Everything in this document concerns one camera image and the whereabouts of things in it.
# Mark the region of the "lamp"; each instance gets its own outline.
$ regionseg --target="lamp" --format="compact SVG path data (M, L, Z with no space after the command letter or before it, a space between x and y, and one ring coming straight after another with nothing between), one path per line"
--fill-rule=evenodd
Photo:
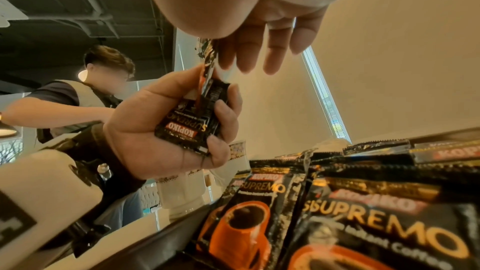
M80 79L80 81L82 82L85 82L85 80L87 79L87 73L88 71L87 70L82 70L81 72L78 73L78 79Z
M2 113L0 113L0 138L10 138L15 137L19 132L13 126L5 124L2 122Z

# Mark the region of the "white cup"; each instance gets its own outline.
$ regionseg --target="white cup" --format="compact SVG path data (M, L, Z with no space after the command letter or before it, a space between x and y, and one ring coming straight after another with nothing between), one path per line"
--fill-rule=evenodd
M169 210L170 221L177 220L205 204L202 195L207 187L203 174L202 170L194 170L157 180L160 204L163 209Z

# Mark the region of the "dark ceiling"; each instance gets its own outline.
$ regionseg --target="dark ceiling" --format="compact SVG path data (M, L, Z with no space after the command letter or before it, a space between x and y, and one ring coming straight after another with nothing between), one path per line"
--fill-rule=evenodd
M151 0L9 0L30 20L0 28L0 94L75 79L94 44L132 58L135 80L172 70L173 26Z

